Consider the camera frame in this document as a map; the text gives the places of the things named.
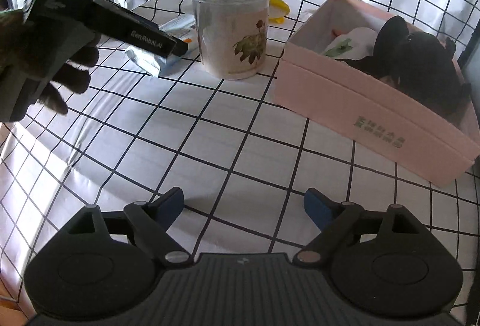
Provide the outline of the dark gloved left hand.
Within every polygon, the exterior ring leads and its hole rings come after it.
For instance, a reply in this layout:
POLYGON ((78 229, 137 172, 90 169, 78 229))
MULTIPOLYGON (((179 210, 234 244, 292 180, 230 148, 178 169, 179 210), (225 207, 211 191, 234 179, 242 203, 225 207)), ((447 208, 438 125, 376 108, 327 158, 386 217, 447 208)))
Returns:
POLYGON ((35 102, 67 114, 68 105, 51 83, 86 92, 100 38, 69 18, 37 16, 26 22, 20 9, 1 12, 1 122, 22 120, 35 102))

